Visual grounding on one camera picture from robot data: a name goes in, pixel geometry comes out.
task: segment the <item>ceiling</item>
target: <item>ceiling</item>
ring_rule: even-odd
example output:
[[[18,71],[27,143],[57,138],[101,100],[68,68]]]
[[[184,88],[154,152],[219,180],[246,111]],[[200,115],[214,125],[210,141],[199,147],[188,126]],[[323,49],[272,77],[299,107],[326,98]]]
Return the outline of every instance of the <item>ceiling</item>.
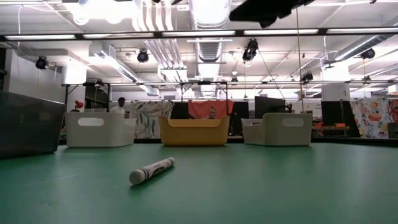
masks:
[[[241,1],[232,1],[232,8],[236,7]],[[363,0],[316,0],[309,6],[298,8],[298,27],[299,28],[319,28],[319,27],[380,27],[386,21],[397,16],[396,9],[398,1],[378,1],[375,4],[352,4],[344,6],[322,6],[322,4],[332,4],[339,2],[364,2]],[[181,10],[187,6],[187,1],[181,5],[172,8],[172,21],[176,30],[191,29],[190,11]],[[2,5],[0,4],[0,34],[54,34],[54,33],[76,33],[76,32],[128,32],[135,30],[131,25],[131,19],[125,18],[119,24],[110,24],[105,19],[91,19],[87,24],[78,26],[73,22],[73,14],[65,11],[67,8],[62,4],[34,5],[21,8],[21,5]],[[260,29],[255,22],[230,22],[229,29]],[[286,18],[278,19],[270,28],[297,28],[297,15],[293,10],[292,14]],[[319,53],[324,51],[336,52],[362,36],[327,36],[324,37],[300,37],[299,43],[297,37],[261,37],[257,38],[259,51],[261,53],[252,61],[251,67],[244,67],[241,60],[241,53],[248,42],[248,38],[234,37],[232,42],[225,43],[223,56],[220,65],[218,80],[230,80],[232,71],[237,71],[239,81],[256,82],[269,81],[275,79],[278,81],[291,80],[291,74],[296,72],[300,65],[304,65]],[[187,39],[177,39],[178,49],[182,56],[184,65],[187,66],[188,78],[197,77],[197,56],[193,44],[187,43]],[[111,82],[122,82],[121,75],[101,64],[97,60],[90,59],[87,54],[90,41],[68,41],[68,42],[25,42],[25,45],[32,49],[67,49],[70,52],[87,60],[90,64],[88,70],[89,77],[98,77]],[[145,82],[159,82],[157,75],[158,63],[150,54],[147,63],[139,63],[136,54],[139,49],[145,48],[143,40],[108,40],[102,44],[107,46],[111,44],[117,51],[117,58],[124,63],[128,69],[134,71],[140,79]],[[361,78],[365,73],[371,73],[376,70],[386,68],[398,63],[398,37],[395,36],[389,40],[373,47],[376,51],[374,59],[363,61],[360,58],[351,58],[348,60],[349,73],[351,78]],[[320,80],[320,64],[312,68],[314,79]],[[390,72],[377,79],[391,79],[396,77],[398,72]],[[255,85],[237,85],[232,88],[254,88]],[[258,88],[275,88],[275,86],[260,86]],[[131,91],[142,91],[139,88],[130,88]]]

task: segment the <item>white plastic bin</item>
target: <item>white plastic bin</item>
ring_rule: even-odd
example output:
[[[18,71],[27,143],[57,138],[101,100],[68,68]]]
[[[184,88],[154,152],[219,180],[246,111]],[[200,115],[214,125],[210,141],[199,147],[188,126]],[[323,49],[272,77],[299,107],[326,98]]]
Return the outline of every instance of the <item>white plastic bin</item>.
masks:
[[[262,119],[242,119],[246,144],[307,146],[311,143],[312,114],[267,113]]]
[[[68,147],[121,147],[134,143],[136,119],[119,113],[65,115]]]

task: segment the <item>air duct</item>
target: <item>air duct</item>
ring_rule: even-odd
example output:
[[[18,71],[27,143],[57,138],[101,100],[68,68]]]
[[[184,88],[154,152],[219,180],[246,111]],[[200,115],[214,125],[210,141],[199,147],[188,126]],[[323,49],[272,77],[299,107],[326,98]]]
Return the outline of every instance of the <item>air duct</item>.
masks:
[[[229,24],[231,0],[189,0],[192,28],[195,30],[221,30]],[[223,43],[197,43],[198,73],[202,80],[213,81],[220,70]],[[212,96],[209,88],[203,90],[204,96]]]
[[[398,16],[385,23],[384,26],[398,26]],[[373,36],[364,36],[352,43],[351,45],[345,47],[343,50],[339,50],[335,54],[335,60],[347,60],[351,57],[357,56],[360,53],[369,50],[370,48],[384,42],[391,37],[395,36],[395,34],[383,34],[383,35],[373,35]]]

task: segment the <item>desk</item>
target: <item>desk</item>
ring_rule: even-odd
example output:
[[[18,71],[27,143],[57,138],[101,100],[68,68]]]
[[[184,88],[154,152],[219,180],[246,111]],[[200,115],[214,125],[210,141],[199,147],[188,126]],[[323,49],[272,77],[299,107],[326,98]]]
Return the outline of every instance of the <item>desk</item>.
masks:
[[[131,187],[129,173],[174,157]],[[2,223],[398,223],[398,150],[309,147],[60,149],[0,161]]]

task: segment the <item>wall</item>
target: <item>wall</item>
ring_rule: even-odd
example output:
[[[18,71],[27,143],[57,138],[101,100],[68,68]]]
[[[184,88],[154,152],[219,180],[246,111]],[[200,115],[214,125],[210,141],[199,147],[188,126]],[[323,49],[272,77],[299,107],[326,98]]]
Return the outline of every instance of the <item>wall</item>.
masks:
[[[8,75],[4,90],[64,103],[65,87],[61,86],[63,80],[61,73],[55,73],[54,70],[39,70],[33,62],[19,57],[12,49],[7,50],[6,70]]]

